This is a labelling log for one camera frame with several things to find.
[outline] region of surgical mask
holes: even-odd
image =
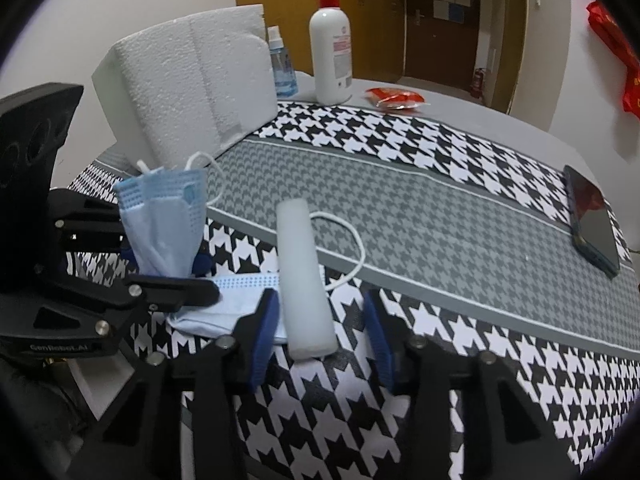
[[[280,278],[275,272],[227,274],[210,278],[220,290],[217,303],[201,306],[184,306],[169,315],[170,326],[187,334],[215,338],[233,332],[239,318],[252,314],[258,307],[265,288],[278,290]],[[287,342],[282,316],[274,338],[275,344]]]
[[[209,159],[221,177],[221,190],[207,201],[207,169],[192,170],[196,158]],[[184,170],[149,170],[116,184],[120,218],[140,274],[187,278],[202,241],[207,205],[223,193],[222,168],[207,153],[196,152]]]

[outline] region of white cord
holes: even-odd
[[[324,218],[325,220],[330,220],[332,222],[336,222],[337,224],[340,224],[341,226],[346,227],[351,233],[351,235],[353,235],[353,239],[356,240],[356,244],[358,245],[358,248],[360,250],[360,260],[358,261],[356,266],[353,267],[353,270],[349,274],[341,277],[338,281],[329,283],[329,285],[325,285],[324,290],[329,292],[331,290],[334,290],[334,288],[344,285],[349,280],[352,280],[355,277],[355,275],[360,272],[360,269],[364,265],[364,260],[367,257],[367,253],[365,251],[364,244],[362,243],[362,238],[360,238],[360,235],[356,231],[356,228],[346,220],[343,220],[339,216],[333,215],[331,213],[325,213],[324,211],[314,211],[309,215],[309,218],[311,218],[312,220],[314,218]]]
[[[220,200],[220,198],[222,197],[222,194],[225,192],[225,187],[226,187],[225,173],[224,171],[222,171],[222,168],[220,167],[216,159],[206,152],[195,152],[193,155],[191,155],[188,158],[187,165],[184,167],[184,169],[190,170],[191,165],[193,164],[193,161],[196,160],[199,156],[203,156],[204,158],[208,159],[211,165],[216,169],[216,171],[220,175],[220,192],[215,196],[215,198],[212,198],[207,202],[207,206],[211,206],[211,205],[214,205],[218,200]]]

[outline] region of white cylinder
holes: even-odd
[[[316,98],[337,105],[351,97],[351,27],[338,7],[323,7],[309,21]]]
[[[303,198],[276,208],[280,306],[293,359],[332,354],[338,349],[334,320],[320,278],[309,208]]]

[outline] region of smartphone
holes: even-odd
[[[620,259],[602,193],[570,166],[564,167],[564,176],[575,248],[607,276],[617,276]]]

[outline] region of blue liquid bottle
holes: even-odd
[[[276,95],[278,97],[291,97],[298,93],[296,72],[291,65],[289,51],[285,48],[280,28],[269,27],[269,50],[271,51],[271,64],[273,65],[273,78],[276,81]]]

